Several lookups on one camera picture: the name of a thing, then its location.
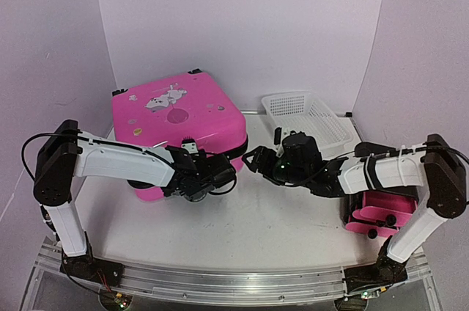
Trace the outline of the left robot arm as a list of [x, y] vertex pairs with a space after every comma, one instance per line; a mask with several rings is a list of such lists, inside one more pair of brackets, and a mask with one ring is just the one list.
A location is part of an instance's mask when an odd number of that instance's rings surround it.
[[142, 147], [83, 132], [75, 120], [65, 120], [53, 133], [28, 138], [46, 141], [36, 167], [24, 165], [32, 179], [33, 195], [48, 214], [48, 223], [70, 257], [69, 265], [82, 279], [98, 273], [91, 247], [75, 207], [74, 178], [104, 177], [126, 180], [136, 188], [157, 187], [169, 196], [191, 202], [208, 194], [224, 195], [237, 184], [237, 173], [224, 153], [207, 153], [194, 144]]

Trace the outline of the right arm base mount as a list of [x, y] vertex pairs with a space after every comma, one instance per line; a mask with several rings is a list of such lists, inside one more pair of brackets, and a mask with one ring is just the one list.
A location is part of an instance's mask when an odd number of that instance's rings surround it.
[[358, 266], [344, 270], [344, 281], [349, 295], [390, 287], [407, 280], [405, 267]]

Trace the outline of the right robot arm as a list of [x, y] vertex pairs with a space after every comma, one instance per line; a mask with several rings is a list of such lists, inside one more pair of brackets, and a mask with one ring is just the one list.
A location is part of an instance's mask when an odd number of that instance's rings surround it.
[[383, 257], [369, 267], [369, 278], [384, 284], [412, 253], [449, 219], [468, 206], [468, 158], [438, 134], [412, 147], [386, 147], [367, 143], [364, 150], [325, 160], [316, 140], [303, 132], [281, 142], [283, 151], [258, 146], [245, 153], [243, 163], [277, 186], [306, 188], [324, 198], [342, 198], [364, 191], [415, 188], [418, 207], [397, 234], [392, 235]]

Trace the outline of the pink hard-shell suitcase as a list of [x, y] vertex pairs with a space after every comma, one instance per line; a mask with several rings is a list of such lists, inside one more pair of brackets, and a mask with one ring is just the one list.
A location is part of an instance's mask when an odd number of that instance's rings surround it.
[[111, 108], [119, 142], [156, 147], [187, 144], [209, 155], [222, 153], [236, 171], [248, 146], [241, 111], [214, 79], [199, 69], [117, 89]]

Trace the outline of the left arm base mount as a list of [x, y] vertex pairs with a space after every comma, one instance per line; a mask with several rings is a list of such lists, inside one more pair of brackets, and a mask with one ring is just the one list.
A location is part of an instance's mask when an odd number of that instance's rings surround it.
[[74, 279], [100, 283], [107, 287], [119, 287], [124, 265], [111, 260], [103, 260], [92, 255], [68, 257], [62, 253], [60, 271]]

